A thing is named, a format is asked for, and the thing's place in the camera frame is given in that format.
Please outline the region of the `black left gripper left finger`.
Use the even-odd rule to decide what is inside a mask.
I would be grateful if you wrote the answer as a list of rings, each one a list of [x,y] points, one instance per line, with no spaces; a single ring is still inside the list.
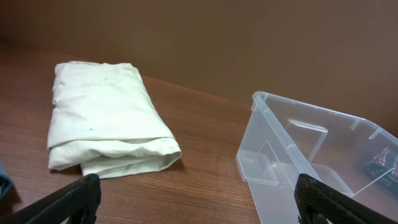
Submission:
[[[100,178],[88,174],[3,220],[2,224],[94,224],[101,203]]]

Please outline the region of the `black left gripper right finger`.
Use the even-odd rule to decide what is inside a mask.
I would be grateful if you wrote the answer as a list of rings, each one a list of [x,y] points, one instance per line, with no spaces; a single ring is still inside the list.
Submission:
[[[300,224],[397,224],[308,174],[298,176],[294,198]]]

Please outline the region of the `plaid cloth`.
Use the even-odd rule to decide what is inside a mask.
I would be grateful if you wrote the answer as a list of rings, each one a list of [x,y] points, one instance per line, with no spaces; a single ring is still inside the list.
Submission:
[[[383,149],[364,168],[365,173],[397,196],[397,152]]]

